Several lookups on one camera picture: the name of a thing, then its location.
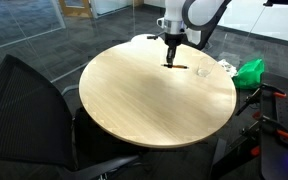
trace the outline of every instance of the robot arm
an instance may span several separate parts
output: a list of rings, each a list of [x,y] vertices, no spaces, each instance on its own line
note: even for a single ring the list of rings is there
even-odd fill
[[[182,44],[185,35],[189,42],[204,48],[230,1],[165,0],[164,18],[157,20],[164,30],[165,44],[169,47],[165,66],[172,68],[176,47]]]

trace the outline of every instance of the mesh chair back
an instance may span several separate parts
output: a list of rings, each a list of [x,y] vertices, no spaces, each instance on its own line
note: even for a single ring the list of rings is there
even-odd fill
[[[0,159],[73,170],[71,120],[56,87],[6,55],[0,65]]]

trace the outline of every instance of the wall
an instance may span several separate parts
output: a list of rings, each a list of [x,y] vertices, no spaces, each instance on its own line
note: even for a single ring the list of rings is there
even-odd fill
[[[288,6],[264,7],[265,2],[266,0],[232,0],[219,25],[288,41]],[[165,0],[144,0],[144,3],[165,7]]]

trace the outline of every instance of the black office chair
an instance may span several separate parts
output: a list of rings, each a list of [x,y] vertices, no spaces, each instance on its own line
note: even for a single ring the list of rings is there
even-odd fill
[[[89,119],[83,108],[77,111],[77,152],[83,154],[77,156],[89,160],[84,166],[91,165],[81,169],[73,155],[74,121],[63,96],[34,69],[6,55],[0,65],[0,160],[56,165],[63,179],[79,180],[92,179],[139,160],[137,150],[131,154],[111,148],[115,147],[112,142],[119,141]],[[120,144],[124,150],[136,149],[134,145]]]

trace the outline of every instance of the wooden tabletop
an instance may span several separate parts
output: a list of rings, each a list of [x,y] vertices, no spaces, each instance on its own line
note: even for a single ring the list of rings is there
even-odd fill
[[[186,45],[177,48],[169,69],[162,39],[136,36],[96,56],[85,68],[79,93],[90,116],[115,137],[145,147],[173,148],[196,143],[220,129],[236,104],[234,84],[215,64],[208,77],[199,62],[214,61]]]

